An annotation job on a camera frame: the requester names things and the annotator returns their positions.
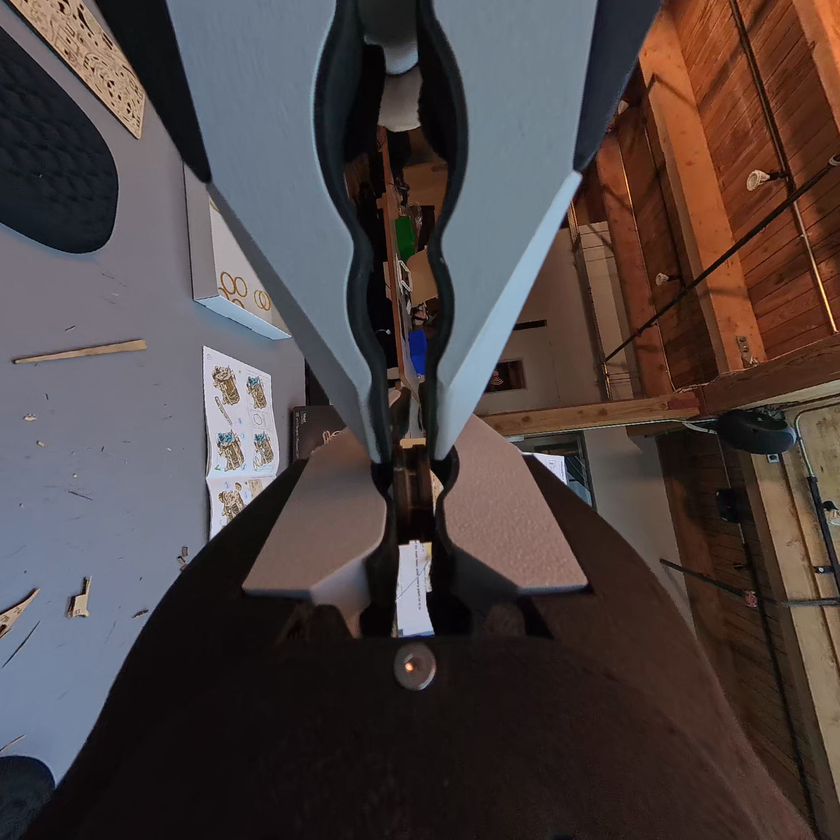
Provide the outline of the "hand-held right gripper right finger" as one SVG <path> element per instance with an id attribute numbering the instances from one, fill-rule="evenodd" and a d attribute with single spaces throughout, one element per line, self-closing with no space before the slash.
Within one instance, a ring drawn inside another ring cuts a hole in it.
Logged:
<path id="1" fill-rule="evenodd" d="M 557 595 L 588 580 L 523 453 L 472 416 L 450 452 L 437 500 L 434 592 Z"/>

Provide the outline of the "white printed sheet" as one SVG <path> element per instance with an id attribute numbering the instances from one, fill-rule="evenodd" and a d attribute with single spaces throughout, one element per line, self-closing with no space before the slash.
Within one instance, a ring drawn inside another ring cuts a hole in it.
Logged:
<path id="1" fill-rule="evenodd" d="M 429 461 L 433 472 L 434 516 L 438 498 L 444 490 L 442 480 L 448 477 L 448 461 L 449 459 L 438 465 L 439 471 L 436 471 L 435 465 Z M 545 595 L 455 597 L 435 593 L 434 538 L 432 542 L 412 541 L 400 545 L 392 630 L 394 636 L 477 634 L 491 637 L 526 637 L 546 634 L 542 629 L 542 619 L 532 617 L 534 599 Z"/>

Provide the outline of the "plywood parts sheet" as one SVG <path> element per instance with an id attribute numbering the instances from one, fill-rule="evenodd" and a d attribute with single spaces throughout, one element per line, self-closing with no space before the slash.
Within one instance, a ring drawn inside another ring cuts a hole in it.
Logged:
<path id="1" fill-rule="evenodd" d="M 8 4 L 132 136 L 142 136 L 145 91 L 121 48 L 81 1 Z"/>

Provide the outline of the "white cardboard box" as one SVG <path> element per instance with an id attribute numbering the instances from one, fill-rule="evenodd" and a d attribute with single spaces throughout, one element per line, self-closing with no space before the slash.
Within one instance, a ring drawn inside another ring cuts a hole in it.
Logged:
<path id="1" fill-rule="evenodd" d="M 206 186 L 186 164 L 183 164 L 182 169 L 194 301 L 263 338 L 288 339 L 291 336 L 288 327 L 272 300 L 272 310 L 268 313 L 270 320 L 264 320 L 227 301 L 218 291 L 218 275 L 221 271 L 227 271 L 235 277 L 259 277 Z"/>

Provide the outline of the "slotted wooden scrap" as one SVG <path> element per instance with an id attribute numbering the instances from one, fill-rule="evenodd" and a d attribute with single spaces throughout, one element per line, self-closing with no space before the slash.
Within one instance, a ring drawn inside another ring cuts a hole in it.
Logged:
<path id="1" fill-rule="evenodd" d="M 39 593 L 39 588 L 35 588 L 26 595 L 21 601 L 8 607 L 0 615 L 0 638 L 3 638 L 16 624 L 18 618 L 22 615 L 26 607 L 36 598 Z"/>

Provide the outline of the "black round wall device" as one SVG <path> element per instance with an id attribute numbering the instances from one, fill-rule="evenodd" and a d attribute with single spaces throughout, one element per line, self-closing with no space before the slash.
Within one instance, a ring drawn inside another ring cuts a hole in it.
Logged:
<path id="1" fill-rule="evenodd" d="M 713 424 L 719 438 L 738 451 L 777 456 L 792 449 L 797 440 L 793 427 L 780 413 L 740 408 L 719 415 Z"/>

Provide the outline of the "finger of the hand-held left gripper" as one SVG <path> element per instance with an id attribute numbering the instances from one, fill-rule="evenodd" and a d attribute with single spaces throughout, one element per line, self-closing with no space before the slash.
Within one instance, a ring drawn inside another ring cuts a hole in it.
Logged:
<path id="1" fill-rule="evenodd" d="M 375 463 L 392 458 L 372 246 L 344 181 L 360 86 L 357 2 L 167 2 L 208 191 L 311 368 Z"/>
<path id="2" fill-rule="evenodd" d="M 597 2 L 419 2 L 418 34 L 454 105 L 430 265 L 446 324 L 427 375 L 428 444 L 474 412 L 571 198 Z"/>

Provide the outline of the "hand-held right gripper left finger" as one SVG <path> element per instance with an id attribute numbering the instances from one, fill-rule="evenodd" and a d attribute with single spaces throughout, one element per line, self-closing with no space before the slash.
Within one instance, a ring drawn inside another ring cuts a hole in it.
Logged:
<path id="1" fill-rule="evenodd" d="M 391 608 L 391 502 L 349 429 L 309 457 L 243 590 L 349 615 Z"/>

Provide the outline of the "white instruction booklet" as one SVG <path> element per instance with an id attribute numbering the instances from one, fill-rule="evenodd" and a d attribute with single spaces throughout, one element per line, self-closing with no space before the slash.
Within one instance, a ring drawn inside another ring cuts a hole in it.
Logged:
<path id="1" fill-rule="evenodd" d="M 203 347 L 206 489 L 214 538 L 281 471 L 270 375 Z"/>

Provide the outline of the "thin wooden stick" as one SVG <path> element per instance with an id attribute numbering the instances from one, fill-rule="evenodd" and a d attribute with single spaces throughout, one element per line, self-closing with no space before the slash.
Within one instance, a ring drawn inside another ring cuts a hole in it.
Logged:
<path id="1" fill-rule="evenodd" d="M 87 346 L 73 350 L 63 350 L 53 353 L 41 353 L 36 355 L 19 357 L 12 360 L 12 364 L 38 364 L 52 361 L 69 361 L 73 359 L 90 358 L 100 355 L 111 355 L 131 352 L 141 352 L 148 349 L 145 340 L 135 339 L 117 343 L 106 343 Z"/>

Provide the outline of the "black model kit box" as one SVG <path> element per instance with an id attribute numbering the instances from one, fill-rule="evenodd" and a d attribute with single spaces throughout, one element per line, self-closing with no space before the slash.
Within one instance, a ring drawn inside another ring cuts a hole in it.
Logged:
<path id="1" fill-rule="evenodd" d="M 291 408 L 289 464 L 308 459 L 316 449 L 328 444 L 346 427 L 334 406 L 306 405 Z"/>

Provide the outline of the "group of tan rubber bands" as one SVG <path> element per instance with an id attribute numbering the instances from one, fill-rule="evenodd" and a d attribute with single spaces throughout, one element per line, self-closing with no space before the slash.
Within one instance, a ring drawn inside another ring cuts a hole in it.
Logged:
<path id="1" fill-rule="evenodd" d="M 217 289 L 227 301 L 261 319 L 270 320 L 268 313 L 272 310 L 272 302 L 258 278 L 243 278 L 221 271 L 218 275 Z"/>

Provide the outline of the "small wooden wheel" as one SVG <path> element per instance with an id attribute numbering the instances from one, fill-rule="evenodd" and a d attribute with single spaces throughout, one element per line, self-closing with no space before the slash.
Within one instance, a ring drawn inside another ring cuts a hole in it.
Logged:
<path id="1" fill-rule="evenodd" d="M 433 472 L 421 438 L 404 438 L 393 456 L 393 501 L 400 545 L 434 538 Z"/>

